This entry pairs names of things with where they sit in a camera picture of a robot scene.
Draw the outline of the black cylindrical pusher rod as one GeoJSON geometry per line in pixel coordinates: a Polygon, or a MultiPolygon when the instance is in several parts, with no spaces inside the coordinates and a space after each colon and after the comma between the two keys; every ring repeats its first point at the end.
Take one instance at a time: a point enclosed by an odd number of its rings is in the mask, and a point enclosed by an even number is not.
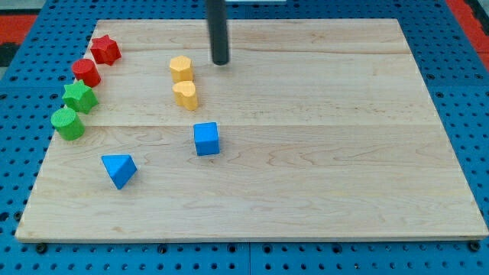
{"type": "Polygon", "coordinates": [[[205,0],[205,7],[212,62],[223,66],[229,62],[225,0],[205,0]]]}

